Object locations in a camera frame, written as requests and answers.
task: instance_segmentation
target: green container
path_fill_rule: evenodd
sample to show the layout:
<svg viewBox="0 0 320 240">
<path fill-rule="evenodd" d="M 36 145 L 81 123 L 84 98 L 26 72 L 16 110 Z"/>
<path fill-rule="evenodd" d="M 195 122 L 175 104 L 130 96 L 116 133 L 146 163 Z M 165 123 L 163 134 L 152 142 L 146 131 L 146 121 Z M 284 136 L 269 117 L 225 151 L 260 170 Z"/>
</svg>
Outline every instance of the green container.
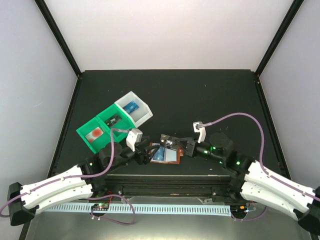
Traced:
<svg viewBox="0 0 320 240">
<path fill-rule="evenodd" d="M 123 109 L 123 107 L 131 101 L 134 101 L 139 106 L 139 108 L 133 111 L 131 114 L 128 114 Z M 137 128 L 153 116 L 148 105 L 145 104 L 132 91 L 129 92 L 128 94 L 117 100 L 114 104 L 109 106 L 106 110 L 100 112 L 97 116 L 95 116 L 90 121 L 88 121 L 76 130 L 76 132 L 80 135 L 85 144 L 87 144 L 87 146 L 95 154 L 111 142 L 110 128 L 107 126 L 105 122 L 115 114 L 117 114 L 121 118 L 121 120 L 114 124 L 112 128 L 123 130 Z M 100 128 L 103 134 L 96 138 L 94 141 L 89 142 L 86 136 L 96 128 Z M 113 138 L 116 143 L 121 142 L 127 136 L 128 134 L 124 132 L 113 132 Z"/>
</svg>

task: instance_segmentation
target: white wall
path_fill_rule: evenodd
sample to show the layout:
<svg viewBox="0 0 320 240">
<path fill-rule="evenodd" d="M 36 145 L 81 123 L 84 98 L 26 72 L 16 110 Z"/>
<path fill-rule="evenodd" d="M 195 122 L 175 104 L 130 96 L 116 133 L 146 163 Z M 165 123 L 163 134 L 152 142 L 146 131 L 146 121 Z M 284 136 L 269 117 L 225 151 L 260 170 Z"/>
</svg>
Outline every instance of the white wall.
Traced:
<svg viewBox="0 0 320 240">
<path fill-rule="evenodd" d="M 292 178 L 320 186 L 320 1 L 304 1 L 261 75 Z"/>
<path fill-rule="evenodd" d="M 76 76 L 33 0 L 2 1 L 0 22 L 3 205 L 10 184 L 46 178 Z M 0 238 L 17 240 L 21 228 L 11 227 L 8 218 L 1 218 Z"/>
<path fill-rule="evenodd" d="M 256 70 L 293 0 L 46 0 L 82 70 Z"/>
</svg>

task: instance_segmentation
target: black table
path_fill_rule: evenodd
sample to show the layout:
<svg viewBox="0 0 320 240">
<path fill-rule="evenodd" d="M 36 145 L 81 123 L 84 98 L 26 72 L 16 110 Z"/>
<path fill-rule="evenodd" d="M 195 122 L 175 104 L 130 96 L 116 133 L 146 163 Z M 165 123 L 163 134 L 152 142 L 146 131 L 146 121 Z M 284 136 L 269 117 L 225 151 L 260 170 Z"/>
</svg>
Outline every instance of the black table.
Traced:
<svg viewBox="0 0 320 240">
<path fill-rule="evenodd" d="M 256 117 L 265 133 L 264 164 L 280 173 L 279 163 L 267 128 L 266 119 L 250 70 L 90 70 L 85 71 L 76 97 L 71 119 L 56 162 L 55 173 L 61 173 L 80 163 L 93 153 L 76 133 L 76 129 L 133 91 L 150 107 L 153 117 L 139 127 L 153 142 L 161 134 L 177 137 L 195 136 L 193 122 L 212 122 L 234 112 Z M 207 139 L 214 131 L 223 131 L 235 144 L 235 149 L 256 159 L 261 137 L 255 123 L 236 116 L 207 127 Z M 225 176 L 218 163 L 201 158 L 183 157 L 179 165 L 150 163 L 138 165 L 132 161 L 113 175 L 140 176 Z"/>
</svg>

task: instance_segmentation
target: cable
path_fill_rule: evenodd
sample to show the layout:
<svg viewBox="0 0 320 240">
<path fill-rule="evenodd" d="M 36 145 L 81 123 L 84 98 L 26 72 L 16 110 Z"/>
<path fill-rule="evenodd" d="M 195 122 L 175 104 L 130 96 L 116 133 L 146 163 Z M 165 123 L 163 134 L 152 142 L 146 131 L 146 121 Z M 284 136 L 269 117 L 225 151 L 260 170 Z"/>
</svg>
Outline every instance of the cable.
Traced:
<svg viewBox="0 0 320 240">
<path fill-rule="evenodd" d="M 130 205 L 130 208 L 132 210 L 132 213 L 133 213 L 133 219 L 131 222 L 122 222 L 122 221 L 117 221 L 117 220 L 114 220 L 112 218 L 108 218 L 108 217 L 102 217 L 102 216 L 94 216 L 94 210 L 95 208 L 93 208 L 91 210 L 91 216 L 92 216 L 92 219 L 94 218 L 97 218 L 98 220 L 100 219 L 103 219 L 103 220 L 107 220 L 107 221 L 111 221 L 113 223 L 116 223 L 116 224 L 120 224 L 120 225 L 124 225 L 124 226 L 129 226 L 129 225 L 132 225 L 135 223 L 136 221 L 136 211 L 135 211 L 135 208 L 134 206 L 131 204 L 131 202 L 129 202 L 129 200 L 127 200 L 125 197 L 121 196 L 121 195 L 117 195 L 117 194 L 110 194 L 110 195 L 106 195 L 106 196 L 102 196 L 102 197 L 89 197 L 89 198 L 86 198 L 86 200 L 102 200 L 102 199 L 105 199 L 105 198 L 112 198 L 112 197 L 115 197 L 115 198 L 120 198 L 120 199 L 123 199 L 127 204 Z"/>
<path fill-rule="evenodd" d="M 111 143 L 111 156 L 110 156 L 110 161 L 109 161 L 109 164 L 108 166 L 106 167 L 105 170 L 103 170 L 102 172 L 100 173 L 97 173 L 97 174 L 89 174 L 89 175 L 70 175 L 70 176 L 66 176 L 64 177 L 64 179 L 71 179 L 71 178 L 83 178 L 83 179 L 88 179 L 88 178 L 96 178 L 96 177 L 99 177 L 105 173 L 108 172 L 108 170 L 111 168 L 112 166 L 112 163 L 114 161 L 114 156 L 115 156 L 115 141 L 114 141 L 114 135 L 113 135 L 113 132 L 114 131 L 117 131 L 117 132 L 120 132 L 120 133 L 128 133 L 129 131 L 128 130 L 124 130 L 124 129 L 118 129 L 118 128 L 111 128 L 110 130 L 110 143 Z M 33 189 L 30 190 L 30 193 L 44 187 L 44 186 L 47 186 L 49 184 L 53 184 L 53 183 L 56 183 L 58 181 L 61 181 L 62 179 L 61 178 L 57 178 L 57 179 L 54 179 L 54 180 L 51 180 L 51 181 L 48 181 L 46 183 L 43 183 Z M 27 195 L 27 194 L 30 194 L 30 193 L 22 193 L 18 196 L 15 196 L 14 198 L 10 199 L 6 204 L 4 204 L 1 208 L 0 208 L 0 217 L 1 218 L 8 218 L 10 217 L 10 215 L 4 215 L 2 214 L 3 210 L 6 208 L 6 206 L 8 206 L 9 204 L 11 204 L 12 202 L 14 202 L 15 200 Z"/>
<path fill-rule="evenodd" d="M 265 148 L 264 131 L 262 129 L 261 124 L 259 123 L 259 121 L 254 116 L 252 116 L 250 114 L 247 114 L 247 113 L 244 113 L 244 112 L 235 112 L 235 113 L 231 113 L 229 115 L 223 116 L 223 117 L 221 117 L 218 120 L 215 120 L 213 122 L 208 122 L 208 123 L 205 123 L 205 124 L 199 124 L 198 128 L 205 128 L 205 127 L 212 126 L 214 124 L 217 124 L 217 123 L 219 123 L 219 122 L 221 122 L 221 121 L 223 121 L 225 119 L 228 119 L 230 117 L 233 117 L 233 116 L 245 116 L 245 117 L 251 118 L 256 123 L 256 125 L 258 126 L 258 128 L 260 130 L 260 135 L 261 135 L 261 146 L 260 146 L 260 153 L 259 153 L 259 163 L 260 163 L 262 171 L 265 174 L 267 174 L 270 178 L 276 180 L 277 182 L 287 186 L 288 188 L 291 188 L 291 189 L 297 191 L 298 193 L 301 193 L 302 195 L 308 196 L 308 197 L 313 198 L 314 200 L 317 200 L 318 202 L 320 202 L 320 198 L 319 197 L 313 196 L 313 195 L 311 195 L 311 194 L 309 194 L 307 192 L 304 192 L 304 191 L 300 190 L 299 188 L 297 188 L 295 186 L 292 186 L 292 185 L 282 181 L 281 179 L 279 179 L 279 178 L 277 178 L 275 176 L 269 175 L 269 172 L 265 169 L 264 163 L 263 163 L 263 154 L 264 154 L 264 148 Z"/>
<path fill-rule="evenodd" d="M 231 213 L 231 217 L 234 219 L 234 221 L 250 222 L 250 221 L 255 221 L 255 220 L 258 220 L 258 219 L 262 218 L 264 215 L 266 215 L 267 211 L 268 211 L 268 207 L 265 206 L 263 212 L 259 216 L 256 216 L 254 218 L 250 218 L 250 219 L 235 218 L 235 216 L 232 213 Z"/>
</svg>

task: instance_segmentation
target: gray wall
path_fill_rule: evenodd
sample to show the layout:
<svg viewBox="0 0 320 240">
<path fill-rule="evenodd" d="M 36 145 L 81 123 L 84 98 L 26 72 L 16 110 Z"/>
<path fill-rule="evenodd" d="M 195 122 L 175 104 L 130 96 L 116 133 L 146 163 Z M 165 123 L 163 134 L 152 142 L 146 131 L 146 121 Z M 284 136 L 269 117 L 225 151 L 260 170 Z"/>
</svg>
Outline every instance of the gray wall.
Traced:
<svg viewBox="0 0 320 240">
<path fill-rule="evenodd" d="M 48 174 L 76 76 L 33 0 L 2 1 L 0 23 L 3 205 L 10 184 L 38 182 Z M 1 218 L 0 239 L 17 240 L 21 228 Z"/>
<path fill-rule="evenodd" d="M 320 1 L 304 1 L 261 75 L 292 178 L 320 186 Z"/>
</svg>

